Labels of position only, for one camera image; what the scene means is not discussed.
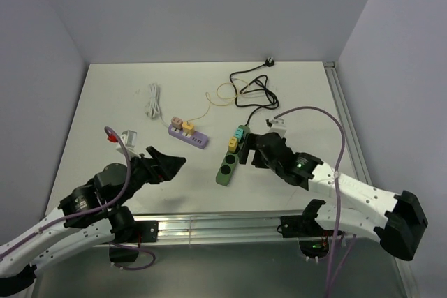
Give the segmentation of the teal plug adapter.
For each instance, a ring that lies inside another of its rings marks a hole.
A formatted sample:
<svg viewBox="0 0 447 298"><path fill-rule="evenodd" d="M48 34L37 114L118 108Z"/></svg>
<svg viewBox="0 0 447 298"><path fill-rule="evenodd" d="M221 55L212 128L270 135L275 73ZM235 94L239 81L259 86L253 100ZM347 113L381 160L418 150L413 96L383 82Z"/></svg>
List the teal plug adapter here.
<svg viewBox="0 0 447 298"><path fill-rule="evenodd" d="M234 132L234 137L240 141L244 135L244 129L242 127L238 127Z"/></svg>

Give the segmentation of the yellow plug adapter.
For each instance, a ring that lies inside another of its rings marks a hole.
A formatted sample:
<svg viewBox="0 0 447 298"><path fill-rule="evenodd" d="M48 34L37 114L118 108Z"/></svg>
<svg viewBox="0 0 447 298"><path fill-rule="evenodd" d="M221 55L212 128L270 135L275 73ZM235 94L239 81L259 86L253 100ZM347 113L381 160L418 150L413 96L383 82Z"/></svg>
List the yellow plug adapter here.
<svg viewBox="0 0 447 298"><path fill-rule="evenodd" d="M235 153L238 148L238 139L236 137L232 137L228 143L228 151Z"/></svg>

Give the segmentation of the green power strip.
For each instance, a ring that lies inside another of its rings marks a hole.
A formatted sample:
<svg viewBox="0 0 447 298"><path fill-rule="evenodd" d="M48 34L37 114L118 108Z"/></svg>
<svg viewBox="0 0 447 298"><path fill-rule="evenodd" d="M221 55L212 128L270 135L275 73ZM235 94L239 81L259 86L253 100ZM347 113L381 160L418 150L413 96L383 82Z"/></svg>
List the green power strip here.
<svg viewBox="0 0 447 298"><path fill-rule="evenodd" d="M244 129L244 135L243 135L242 139L240 141L238 141L238 148L236 149L235 153L229 152L228 145L227 145L227 152L222 160L221 166L218 169L217 175L215 177L216 183L221 186L229 185L229 183L232 179L232 176L235 172L235 169L239 163L238 152L242 147L242 143L244 141L245 134L250 131L250 128L248 126L239 125L238 127L242 127Z"/></svg>

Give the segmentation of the purple power strip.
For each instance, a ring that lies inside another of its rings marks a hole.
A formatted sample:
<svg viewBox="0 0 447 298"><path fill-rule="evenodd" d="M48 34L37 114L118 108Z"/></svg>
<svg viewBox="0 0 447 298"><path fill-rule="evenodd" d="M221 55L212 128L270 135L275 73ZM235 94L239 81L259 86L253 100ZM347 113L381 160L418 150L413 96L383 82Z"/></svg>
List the purple power strip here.
<svg viewBox="0 0 447 298"><path fill-rule="evenodd" d="M172 124L168 127L168 133L178 140L181 140L199 149L204 149L209 142L208 136L201 132L195 131L192 135L187 134L183 130L177 129Z"/></svg>

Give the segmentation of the orange charger plug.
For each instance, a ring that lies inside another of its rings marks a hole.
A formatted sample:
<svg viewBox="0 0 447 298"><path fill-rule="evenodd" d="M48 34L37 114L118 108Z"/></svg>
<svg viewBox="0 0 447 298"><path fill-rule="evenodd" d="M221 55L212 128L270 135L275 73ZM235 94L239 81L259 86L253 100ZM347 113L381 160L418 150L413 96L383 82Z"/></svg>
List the orange charger plug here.
<svg viewBox="0 0 447 298"><path fill-rule="evenodd" d="M182 123L182 130L187 135L193 135L195 133L195 125L192 121L184 121Z"/></svg>

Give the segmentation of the pink plug adapter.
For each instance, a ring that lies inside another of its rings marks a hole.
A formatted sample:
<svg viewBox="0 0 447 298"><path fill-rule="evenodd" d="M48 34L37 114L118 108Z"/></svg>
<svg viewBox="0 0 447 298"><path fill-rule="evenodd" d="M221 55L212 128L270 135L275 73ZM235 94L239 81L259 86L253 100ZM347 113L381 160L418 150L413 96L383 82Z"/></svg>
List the pink plug adapter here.
<svg viewBox="0 0 447 298"><path fill-rule="evenodd" d="M182 130L183 121L179 117L173 117L171 119L171 125L175 129Z"/></svg>

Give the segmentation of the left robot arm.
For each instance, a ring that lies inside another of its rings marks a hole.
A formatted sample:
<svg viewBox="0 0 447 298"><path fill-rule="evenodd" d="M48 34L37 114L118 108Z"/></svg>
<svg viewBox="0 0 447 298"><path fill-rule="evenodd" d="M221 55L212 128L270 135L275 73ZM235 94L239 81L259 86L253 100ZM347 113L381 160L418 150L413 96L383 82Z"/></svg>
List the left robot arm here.
<svg viewBox="0 0 447 298"><path fill-rule="evenodd" d="M42 221L1 246L1 296L26 290L46 267L81 251L131 240L136 224L125 202L146 184L171 181L186 163L152 146L147 152L148 157L107 165Z"/></svg>

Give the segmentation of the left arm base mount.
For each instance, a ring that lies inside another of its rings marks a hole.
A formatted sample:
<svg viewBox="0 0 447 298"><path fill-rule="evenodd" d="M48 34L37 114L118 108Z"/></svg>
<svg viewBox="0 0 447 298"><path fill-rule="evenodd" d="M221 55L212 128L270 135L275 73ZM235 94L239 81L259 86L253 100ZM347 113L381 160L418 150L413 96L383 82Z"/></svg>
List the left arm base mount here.
<svg viewBox="0 0 447 298"><path fill-rule="evenodd" d="M145 244L157 242L158 232L158 221L137 221L129 237L116 239L108 243L108 257L112 266L127 271L151 267L155 263L156 257ZM149 258L146 264L135 264L140 256Z"/></svg>

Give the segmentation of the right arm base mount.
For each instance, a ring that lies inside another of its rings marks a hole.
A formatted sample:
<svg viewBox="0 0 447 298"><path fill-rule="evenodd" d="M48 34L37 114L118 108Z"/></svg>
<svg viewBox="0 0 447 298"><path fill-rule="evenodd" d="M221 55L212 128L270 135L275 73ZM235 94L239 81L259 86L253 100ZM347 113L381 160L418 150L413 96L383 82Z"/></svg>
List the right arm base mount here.
<svg viewBox="0 0 447 298"><path fill-rule="evenodd" d="M322 228L317 222L317 213L307 212L300 215L281 216L277 232L285 239L298 238L309 240L299 242L302 254L309 259L324 258L329 253L329 238L332 230Z"/></svg>

